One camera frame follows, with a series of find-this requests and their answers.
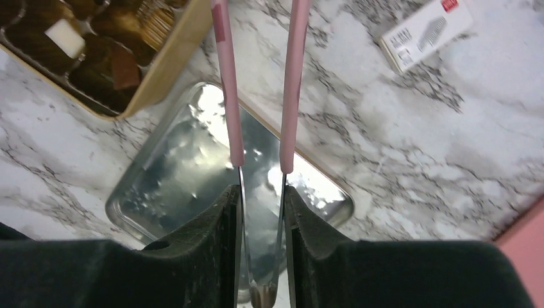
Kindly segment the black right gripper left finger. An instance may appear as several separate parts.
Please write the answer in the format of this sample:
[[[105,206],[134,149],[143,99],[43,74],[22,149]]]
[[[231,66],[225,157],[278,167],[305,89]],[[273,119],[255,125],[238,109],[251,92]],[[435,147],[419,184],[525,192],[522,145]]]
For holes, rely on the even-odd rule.
[[[36,241],[1,225],[2,307],[235,307],[240,188],[141,250],[110,239]]]

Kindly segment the pink silicone tongs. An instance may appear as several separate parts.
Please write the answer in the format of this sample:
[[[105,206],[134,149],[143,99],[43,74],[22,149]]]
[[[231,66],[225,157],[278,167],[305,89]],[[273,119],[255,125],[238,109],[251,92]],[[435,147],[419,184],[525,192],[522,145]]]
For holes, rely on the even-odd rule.
[[[247,267],[251,266],[246,232],[245,186],[242,166],[244,164],[244,143],[237,92],[235,55],[228,1],[211,1],[212,22],[216,38],[219,73],[225,102],[226,127],[230,146],[230,160],[237,168],[239,195],[239,224],[241,233],[237,238],[242,241],[244,259]],[[294,169],[296,133],[298,127],[298,108],[302,82],[303,57],[309,22],[310,1],[293,1],[287,40],[287,53],[284,71],[284,93],[282,104],[282,125],[280,130],[279,161],[282,175],[279,214],[276,232],[274,268],[271,281],[259,284],[251,271],[246,276],[249,280],[250,301],[253,307],[273,307],[278,293],[278,279],[282,263],[282,243],[285,221],[285,201],[287,176]]]

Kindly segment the brown chocolate apart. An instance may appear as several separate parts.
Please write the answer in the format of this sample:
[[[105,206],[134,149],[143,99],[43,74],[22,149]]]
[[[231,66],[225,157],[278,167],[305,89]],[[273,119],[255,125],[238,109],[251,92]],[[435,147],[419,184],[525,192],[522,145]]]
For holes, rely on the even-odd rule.
[[[111,46],[112,78],[115,90],[124,90],[140,85],[140,71],[133,53],[121,45]]]

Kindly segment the white chocolate piece front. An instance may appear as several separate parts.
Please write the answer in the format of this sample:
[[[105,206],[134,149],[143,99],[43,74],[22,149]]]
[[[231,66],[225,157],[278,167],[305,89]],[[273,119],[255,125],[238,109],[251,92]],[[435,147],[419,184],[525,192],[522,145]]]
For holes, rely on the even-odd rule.
[[[44,34],[69,58],[78,58],[85,48],[85,39],[65,19],[59,19]]]

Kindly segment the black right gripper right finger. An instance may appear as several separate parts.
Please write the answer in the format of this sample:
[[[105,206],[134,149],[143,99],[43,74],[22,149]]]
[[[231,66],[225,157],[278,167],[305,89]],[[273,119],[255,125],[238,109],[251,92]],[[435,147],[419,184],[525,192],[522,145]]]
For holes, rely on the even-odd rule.
[[[532,307],[508,258],[482,241],[354,241],[284,188],[292,307]]]

